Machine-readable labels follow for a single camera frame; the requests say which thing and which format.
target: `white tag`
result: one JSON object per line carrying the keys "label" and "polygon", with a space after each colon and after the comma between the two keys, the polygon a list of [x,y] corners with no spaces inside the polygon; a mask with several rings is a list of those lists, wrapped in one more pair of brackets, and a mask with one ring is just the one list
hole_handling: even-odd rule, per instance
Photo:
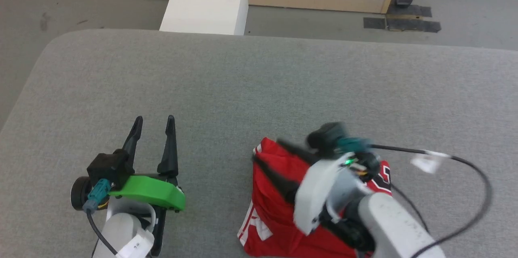
{"label": "white tag", "polygon": [[443,158],[437,155],[431,156],[424,154],[416,154],[410,162],[422,171],[429,174],[434,174],[439,168],[442,160]]}
{"label": "white tag", "polygon": [[117,253],[117,258],[145,258],[153,247],[155,237],[148,230],[137,229],[137,234]]}

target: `gray fabric surface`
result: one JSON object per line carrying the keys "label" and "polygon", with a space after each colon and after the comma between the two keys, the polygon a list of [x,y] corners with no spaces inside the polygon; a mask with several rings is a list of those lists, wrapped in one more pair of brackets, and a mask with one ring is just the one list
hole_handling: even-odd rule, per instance
{"label": "gray fabric surface", "polygon": [[[89,257],[96,241],[70,187],[98,152],[120,147],[144,116],[135,169],[152,173],[176,117],[187,210],[168,216],[161,257],[246,254],[236,233],[262,137],[302,143],[345,121],[376,143],[472,160],[495,188],[486,219],[444,244],[449,257],[511,257],[518,247],[518,53],[460,47],[91,30],[38,59],[0,132],[0,256]],[[483,197],[476,174],[427,175],[380,151],[433,236],[465,223]],[[95,216],[102,226],[104,214]]]}

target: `white box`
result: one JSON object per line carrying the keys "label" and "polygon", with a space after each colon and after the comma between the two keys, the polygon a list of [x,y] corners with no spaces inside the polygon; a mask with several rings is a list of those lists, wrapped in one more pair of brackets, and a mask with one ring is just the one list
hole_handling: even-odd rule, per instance
{"label": "white box", "polygon": [[160,31],[244,35],[248,0],[169,0]]}

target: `black cable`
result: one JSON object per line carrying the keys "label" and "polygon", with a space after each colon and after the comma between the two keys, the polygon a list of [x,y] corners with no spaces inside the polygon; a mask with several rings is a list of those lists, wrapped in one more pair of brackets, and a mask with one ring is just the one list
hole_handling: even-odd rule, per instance
{"label": "black cable", "polygon": [[[407,153],[428,154],[427,151],[423,151],[422,149],[405,149],[402,147],[388,147],[388,146],[376,145],[376,144],[373,144],[370,147],[372,147],[373,149],[387,149],[389,151],[405,151]],[[463,232],[466,232],[470,227],[473,227],[476,223],[478,223],[485,216],[485,214],[488,212],[488,210],[491,206],[491,202],[493,200],[493,187],[491,186],[491,182],[489,181],[489,178],[487,177],[487,175],[475,164],[473,164],[472,162],[469,162],[467,160],[464,160],[463,158],[459,158],[456,156],[450,156],[450,159],[455,160],[457,162],[461,162],[462,164],[468,165],[469,167],[474,169],[477,172],[477,174],[481,177],[482,181],[484,182],[484,187],[485,187],[484,202],[482,203],[477,214],[471,220],[469,220],[464,226],[460,227],[458,230],[455,230],[451,234],[448,234],[448,235],[440,238],[439,240],[437,240],[425,247],[422,247],[419,251],[417,251],[415,254],[413,254],[411,256],[411,258],[417,258],[419,255],[423,254],[425,251],[429,250],[430,248],[440,245],[452,238],[455,238],[456,236],[462,234]]]}
{"label": "black cable", "polygon": [[422,227],[424,227],[424,230],[426,230],[427,233],[430,233],[430,230],[428,229],[428,225],[426,224],[426,222],[424,221],[424,218],[422,217],[421,213],[419,212],[418,208],[416,207],[416,205],[412,202],[411,199],[409,199],[407,197],[407,195],[405,193],[403,193],[403,191],[401,191],[399,188],[397,188],[397,186],[391,182],[391,186],[392,188],[394,188],[394,190],[399,193],[399,195],[401,195],[401,197],[403,197],[403,199],[405,199],[405,201],[407,201],[408,204],[410,204],[410,206],[412,207],[412,209],[414,210],[414,212],[416,212],[416,214],[418,214],[418,217],[422,223]]}
{"label": "black cable", "polygon": [[115,250],[115,248],[112,247],[112,245],[110,245],[110,243],[108,243],[108,241],[105,239],[105,237],[101,234],[101,232],[99,231],[99,229],[96,226],[96,223],[94,222],[94,219],[92,218],[92,212],[89,209],[87,209],[87,217],[88,217],[88,222],[92,226],[92,229],[98,236],[99,240],[108,248],[108,250],[111,253],[113,253],[113,255],[117,256],[117,250]]}

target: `folded red shirt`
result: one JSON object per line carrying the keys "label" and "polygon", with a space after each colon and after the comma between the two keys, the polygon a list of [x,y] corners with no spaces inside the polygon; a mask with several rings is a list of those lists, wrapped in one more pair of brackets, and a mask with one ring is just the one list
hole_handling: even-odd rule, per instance
{"label": "folded red shirt", "polygon": [[[272,170],[290,180],[301,182],[309,165],[288,153],[279,144],[264,138],[254,153]],[[366,183],[375,192],[392,195],[390,167],[381,162],[380,173]],[[293,222],[293,206],[286,203],[261,168],[253,165],[252,201],[237,234],[250,256],[281,256],[296,258],[355,258],[351,247],[322,227],[309,236]]]}

